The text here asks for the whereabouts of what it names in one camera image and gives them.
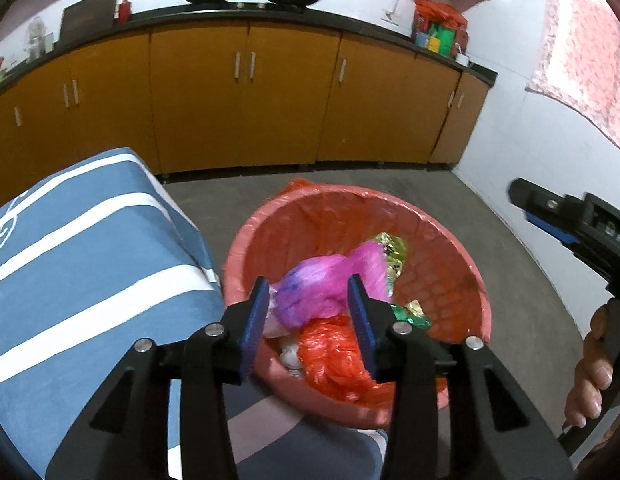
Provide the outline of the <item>person's right hand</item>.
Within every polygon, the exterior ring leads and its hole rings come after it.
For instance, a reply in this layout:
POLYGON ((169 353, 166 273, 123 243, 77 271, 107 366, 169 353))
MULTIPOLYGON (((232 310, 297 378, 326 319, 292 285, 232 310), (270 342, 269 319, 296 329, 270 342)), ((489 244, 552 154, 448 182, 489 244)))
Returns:
POLYGON ((605 348, 604 338, 613 301, 599 307, 590 322, 590 332, 583 341, 583 354, 575 367, 575 379, 565 403, 566 422, 583 428, 588 420, 601 416, 602 393, 610 388, 614 378, 613 363, 605 348))

